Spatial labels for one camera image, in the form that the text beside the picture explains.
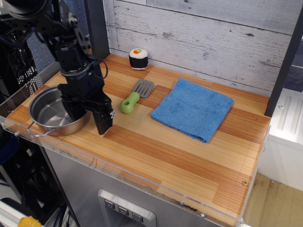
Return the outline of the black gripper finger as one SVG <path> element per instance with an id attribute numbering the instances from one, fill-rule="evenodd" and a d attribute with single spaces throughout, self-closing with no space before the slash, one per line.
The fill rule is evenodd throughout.
<path id="1" fill-rule="evenodd" d="M 83 109 L 81 106 L 79 106 L 77 101 L 62 101 L 63 107 L 65 108 L 67 114 L 70 116 L 70 118 L 73 121 L 76 121 L 80 118 L 82 118 L 87 111 Z"/>
<path id="2" fill-rule="evenodd" d="M 104 135 L 113 125 L 113 112 L 93 111 L 92 113 L 99 135 Z"/>

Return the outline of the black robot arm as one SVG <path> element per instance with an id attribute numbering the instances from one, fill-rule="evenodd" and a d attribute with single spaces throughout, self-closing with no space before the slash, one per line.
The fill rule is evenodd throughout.
<path id="1" fill-rule="evenodd" d="M 101 60 L 89 54 L 89 41 L 64 1 L 4 0 L 0 19 L 25 32 L 14 43 L 2 37 L 0 41 L 9 47 L 19 48 L 33 33 L 42 35 L 67 81 L 58 89 L 63 107 L 72 120 L 90 111 L 100 135 L 112 127 L 115 111 L 111 99 L 103 92 Z"/>

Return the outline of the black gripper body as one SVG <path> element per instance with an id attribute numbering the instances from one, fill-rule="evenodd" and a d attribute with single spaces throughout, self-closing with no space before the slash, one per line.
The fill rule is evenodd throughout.
<path id="1" fill-rule="evenodd" d="M 103 92 L 105 83 L 98 62 L 86 62 L 78 70 L 61 70 L 61 74 L 67 81 L 58 86 L 63 100 L 77 101 L 86 111 L 113 112 L 115 116 L 111 99 Z"/>

